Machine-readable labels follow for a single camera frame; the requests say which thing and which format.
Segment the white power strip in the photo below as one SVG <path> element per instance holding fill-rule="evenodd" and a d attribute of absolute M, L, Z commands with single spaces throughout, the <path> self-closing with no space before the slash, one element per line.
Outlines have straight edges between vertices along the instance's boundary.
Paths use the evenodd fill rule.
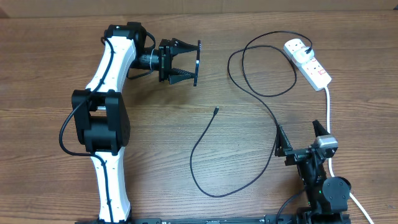
<path fill-rule="evenodd" d="M 293 63 L 296 64 L 311 86 L 319 91 L 328 86 L 331 77 L 314 57 L 313 50 L 308 54 L 306 53 L 308 49 L 309 47 L 306 47 L 300 39 L 290 40 L 284 45 L 284 50 Z"/>

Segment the wood grain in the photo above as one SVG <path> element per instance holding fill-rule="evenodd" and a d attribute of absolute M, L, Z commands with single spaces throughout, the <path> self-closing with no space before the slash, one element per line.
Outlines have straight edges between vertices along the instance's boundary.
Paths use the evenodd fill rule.
<path fill-rule="evenodd" d="M 340 147 L 337 175 L 376 223 L 398 219 L 398 14 L 391 12 L 297 12 L 179 16 L 111 16 L 0 20 L 0 223 L 73 223 L 94 219 L 100 201 L 91 161 L 66 155 L 58 132 L 71 110 L 74 89 L 83 89 L 103 53 L 100 37 L 109 24 L 140 21 L 157 38 L 188 43 L 201 39 L 200 76 L 176 85 L 157 75 L 127 81 L 123 97 L 131 123 L 126 149 L 126 187 L 135 217 L 257 217 L 276 213 L 302 188 L 295 167 L 272 158 L 252 186 L 226 198 L 209 198 L 193 183 L 189 155 L 220 112 L 193 158 L 198 182 L 222 194 L 249 182 L 264 167 L 275 137 L 271 117 L 258 101 L 228 78 L 229 55 L 257 35 L 294 30 L 310 37 L 317 59 L 332 75 L 332 132 Z M 258 44 L 282 47 L 291 35 L 265 37 Z M 195 54 L 174 64 L 194 69 Z M 244 85 L 241 59 L 231 72 Z M 247 53 L 253 87 L 277 93 L 294 80 L 287 61 L 272 49 Z M 285 95 L 266 98 L 294 147 L 314 139 L 311 121 L 325 123 L 325 94 L 301 74 Z M 84 151 L 75 126 L 65 144 Z M 286 212 L 305 205 L 305 197 Z M 350 200 L 353 223 L 366 223 Z"/>

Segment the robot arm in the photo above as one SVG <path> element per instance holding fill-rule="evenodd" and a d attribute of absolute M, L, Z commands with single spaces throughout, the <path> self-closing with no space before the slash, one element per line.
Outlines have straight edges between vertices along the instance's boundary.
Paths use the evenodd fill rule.
<path fill-rule="evenodd" d="M 104 32 L 107 41 L 104 42 L 104 54 L 94 78 L 85 90 L 75 90 L 72 95 L 78 140 L 93 155 L 91 159 L 97 175 L 101 200 L 97 223 L 131 221 L 131 206 L 127 198 L 123 167 L 124 150 L 130 137 L 130 123 L 121 95 L 129 69 L 158 70 L 159 81 L 168 80 L 170 84 L 194 78 L 196 86 L 200 41 L 198 46 L 194 46 L 177 39 L 162 40 L 159 50 L 156 50 L 155 45 L 144 47 L 146 36 L 145 28 L 138 22 L 129 22 L 126 26 L 110 25 Z M 112 60 L 108 41 L 114 50 Z M 197 51 L 195 73 L 171 67 L 174 56 L 194 50 Z M 100 85 L 109 63 L 111 65 L 107 76 Z M 106 110 L 106 116 L 90 115 L 90 111 L 96 110 Z"/>

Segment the black cable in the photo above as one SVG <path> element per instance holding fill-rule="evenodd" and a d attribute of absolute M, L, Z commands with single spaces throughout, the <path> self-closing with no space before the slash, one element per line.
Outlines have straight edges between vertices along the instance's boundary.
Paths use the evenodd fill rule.
<path fill-rule="evenodd" d="M 279 216 L 282 213 L 282 211 L 285 209 L 286 205 L 289 204 L 292 200 L 294 200 L 298 196 L 300 196 L 304 191 L 305 191 L 305 189 L 299 191 L 297 194 L 295 194 L 295 195 L 291 196 L 289 199 L 287 199 L 287 201 L 281 206 L 281 208 L 279 209 L 278 213 L 276 214 L 275 224 L 278 224 Z"/>
<path fill-rule="evenodd" d="M 280 95 L 282 95 L 282 94 L 284 94 L 284 93 L 287 93 L 289 90 L 291 90 L 291 89 L 293 88 L 293 86 L 294 86 L 294 85 L 296 84 L 296 82 L 297 82 L 297 73 L 296 73 L 295 68 L 294 68 L 294 63 L 293 63 L 293 61 L 292 61 L 281 49 L 279 49 L 279 48 L 277 48 L 277 47 L 274 47 L 274 46 L 271 46 L 271 45 L 255 45 L 255 46 L 249 47 L 249 44 L 251 44 L 253 41 L 257 40 L 257 39 L 260 38 L 260 37 L 264 37 L 265 35 L 275 34 L 275 33 L 282 33 L 282 32 L 283 32 L 283 33 L 289 33 L 289 34 L 296 34 L 296 35 L 299 35 L 299 36 L 301 36 L 301 37 L 306 38 L 306 39 L 311 43 L 311 47 L 306 51 L 306 53 L 309 53 L 309 51 L 311 51 L 311 49 L 312 49 L 312 42 L 311 42 L 311 40 L 310 40 L 309 38 L 307 38 L 306 36 L 304 36 L 304 35 L 302 35 L 302 34 L 299 34 L 299 33 L 296 33 L 296 32 L 292 32 L 292 31 L 273 31 L 273 32 L 268 32 L 268 33 L 266 33 L 266 34 L 262 34 L 262 35 L 260 35 L 260 36 L 258 36 L 258 37 L 256 37 L 256 38 L 252 39 L 252 40 L 245 46 L 244 49 L 237 50 L 237 51 L 233 52 L 233 53 L 229 56 L 228 64 L 227 64 L 227 72 L 228 72 L 228 75 L 229 75 L 229 78 L 231 79 L 231 81 L 232 81 L 238 88 L 240 88 L 240 89 L 241 89 L 242 91 L 244 91 L 245 93 L 247 93 L 247 94 L 253 96 L 255 99 L 257 99 L 258 101 L 260 101 L 260 102 L 267 108 L 268 112 L 269 112 L 269 113 L 271 114 L 271 116 L 272 116 L 272 119 L 274 120 L 274 123 L 275 123 L 276 128 L 278 127 L 278 121 L 277 121 L 275 115 L 273 114 L 273 112 L 271 111 L 271 109 L 270 109 L 258 96 L 256 96 L 255 94 L 257 94 L 257 95 L 259 95 L 259 96 L 264 96 L 264 97 L 274 97 L 274 96 L 280 96 Z M 293 70 L 293 72 L 294 72 L 294 82 L 293 82 L 293 84 L 292 84 L 288 89 L 286 89 L 285 91 L 280 92 L 280 93 L 275 94 L 275 95 L 263 95 L 263 94 L 260 94 L 260 93 L 256 92 L 256 91 L 253 90 L 253 88 L 251 87 L 251 85 L 250 85 L 250 83 L 249 83 L 249 80 L 248 80 L 247 77 L 246 77 L 246 73 L 244 72 L 244 65 L 243 65 L 243 62 L 244 62 L 244 54 L 245 54 L 245 52 L 246 52 L 247 50 L 249 50 L 249 49 L 255 49 L 255 48 L 259 48 L 259 47 L 269 47 L 269 48 L 278 50 L 278 51 L 287 59 L 287 61 L 290 63 L 290 66 L 292 67 L 292 70 Z M 251 93 L 251 92 L 245 90 L 245 89 L 242 88 L 241 86 L 239 86 L 239 85 L 235 82 L 235 80 L 232 78 L 232 76 L 231 76 L 231 72 L 230 72 L 230 70 L 229 70 L 229 65 L 230 65 L 230 63 L 231 63 L 231 58 L 232 58 L 235 54 L 237 54 L 237 53 L 239 53 L 239 52 L 243 52 L 243 54 L 242 54 L 242 72 L 243 72 L 243 77 L 244 77 L 246 83 L 248 84 L 249 88 L 250 88 L 255 94 L 253 94 L 253 93 Z M 266 171 L 266 169 L 267 169 L 267 167 L 268 167 L 268 165 L 269 165 L 269 162 L 270 162 L 271 157 L 272 157 L 272 153 L 273 153 L 274 150 L 275 150 L 276 141 L 278 140 L 279 136 L 278 136 L 278 133 L 277 133 L 276 136 L 275 136 L 274 145 L 273 145 L 273 147 L 272 147 L 272 149 L 271 149 L 271 153 L 269 154 L 267 164 L 265 165 L 265 167 L 263 168 L 263 170 L 261 171 L 261 173 L 260 173 L 256 178 L 254 178 L 252 181 L 250 181 L 250 183 L 246 184 L 245 186 L 243 186 L 243 187 L 241 187 L 241 188 L 239 188 L 239 189 L 237 189 L 237 190 L 234 190 L 234 191 L 232 191 L 232 192 L 230 192 L 230 193 L 227 193 L 227 194 L 223 194 L 223 195 L 212 195 L 212 194 L 209 194 L 209 193 L 205 192 L 205 191 L 199 186 L 198 182 L 196 181 L 195 176 L 193 175 L 192 157 L 193 157 L 193 152 L 195 151 L 195 149 L 196 149 L 196 147 L 198 146 L 199 142 L 201 141 L 201 139 L 203 138 L 203 136 L 204 136 L 205 133 L 207 132 L 207 130 L 208 130 L 208 128 L 210 127 L 210 124 L 211 124 L 211 122 L 213 121 L 214 117 L 216 116 L 217 112 L 218 112 L 218 109 L 216 108 L 216 110 L 215 110 L 215 112 L 214 112 L 214 114 L 213 114 L 213 117 L 212 117 L 212 119 L 210 120 L 210 122 L 209 122 L 207 128 L 205 129 L 205 131 L 204 131 L 203 134 L 200 136 L 199 140 L 197 141 L 197 143 L 194 145 L 194 147 L 193 147 L 193 149 L 192 149 L 191 156 L 190 156 L 190 169 L 191 169 L 191 175 L 192 175 L 193 181 L 195 182 L 195 185 L 198 187 L 198 189 L 199 189 L 202 193 L 204 193 L 205 195 L 207 195 L 207 196 L 209 196 L 209 197 L 221 198 L 221 197 L 229 196 L 229 195 L 231 195 L 231 194 L 235 194 L 236 192 L 239 192 L 239 191 L 245 189 L 246 187 L 249 187 L 249 186 L 250 186 L 251 184 L 253 184 L 258 178 L 261 177 L 261 175 Z"/>
<path fill-rule="evenodd" d="M 109 208 L 109 216 L 111 217 L 111 223 L 113 223 L 113 214 L 112 214 L 112 207 L 111 207 L 111 199 L 109 197 L 109 186 L 108 186 L 108 174 L 106 172 L 106 162 L 100 157 L 97 156 L 94 153 L 77 153 L 77 152 L 71 152 L 69 151 L 65 145 L 63 144 L 63 133 L 65 132 L 65 128 L 67 127 L 69 121 L 71 120 L 71 118 L 73 117 L 73 115 L 76 113 L 76 111 L 87 101 L 90 100 L 90 98 L 99 90 L 99 88 L 101 87 L 101 85 L 104 83 L 104 80 L 106 78 L 106 75 L 109 72 L 109 69 L 111 68 L 111 64 L 113 61 L 113 55 L 114 55 L 114 50 L 113 50 L 113 46 L 111 44 L 111 42 L 105 38 L 102 37 L 101 38 L 101 42 L 105 43 L 104 41 L 106 41 L 109 44 L 109 47 L 111 48 L 111 58 L 109 59 L 109 63 L 108 66 L 106 67 L 106 70 L 104 72 L 104 75 L 102 76 L 102 78 L 99 80 L 99 83 L 97 85 L 97 87 L 91 91 L 91 93 L 86 97 L 86 100 L 83 100 L 75 109 L 73 109 L 73 111 L 69 114 L 69 116 L 66 118 L 66 120 L 63 122 L 61 130 L 60 130 L 60 134 L 59 134 L 59 143 L 60 143 L 60 147 L 61 149 L 66 152 L 67 154 L 71 155 L 71 156 L 92 156 L 97 158 L 100 162 L 101 162 L 101 166 L 104 169 L 104 176 L 105 176 L 105 192 L 106 192 L 106 203 L 108 204 L 108 208 Z"/>
<path fill-rule="evenodd" d="M 155 40 L 155 37 L 154 37 L 150 32 L 148 32 L 148 31 L 147 31 L 147 36 L 154 42 L 154 44 L 152 44 L 152 46 L 149 47 L 149 49 L 152 50 L 152 52 L 151 52 L 151 54 L 150 54 L 150 56 L 152 56 L 153 50 L 155 49 L 155 46 L 156 46 L 156 40 Z M 130 80 L 134 80 L 134 79 L 136 79 L 136 78 L 140 78 L 140 77 L 144 77 L 144 76 L 146 76 L 146 75 L 149 75 L 149 74 L 151 74 L 153 71 L 154 71 L 154 69 L 151 69 L 151 70 L 149 70 L 148 72 L 144 72 L 144 73 L 142 73 L 142 74 L 139 74 L 139 75 L 136 75 L 136 76 L 133 76 L 133 77 L 129 77 L 129 71 L 127 71 L 126 77 L 127 77 L 128 79 L 130 79 Z"/>

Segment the white power cord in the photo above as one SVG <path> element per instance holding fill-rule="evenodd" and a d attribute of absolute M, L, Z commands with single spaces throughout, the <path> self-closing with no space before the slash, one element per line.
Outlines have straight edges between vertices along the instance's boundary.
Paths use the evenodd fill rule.
<path fill-rule="evenodd" d="M 329 94 L 329 89 L 326 86 L 325 87 L 325 92 L 326 92 L 326 129 L 329 133 L 330 132 L 330 94 Z M 328 159 L 328 167 L 329 167 L 329 173 L 332 177 L 335 176 L 335 174 L 333 173 L 333 167 L 331 164 L 331 158 Z M 354 195 L 352 193 L 349 193 L 349 196 L 351 197 L 351 199 L 353 199 L 353 201 L 355 202 L 355 204 L 359 207 L 359 209 L 361 209 L 362 213 L 365 215 L 365 217 L 368 219 L 370 224 L 374 224 L 371 217 L 368 215 L 368 213 L 366 212 L 365 208 L 362 207 L 362 205 L 360 204 L 360 202 L 354 197 Z"/>

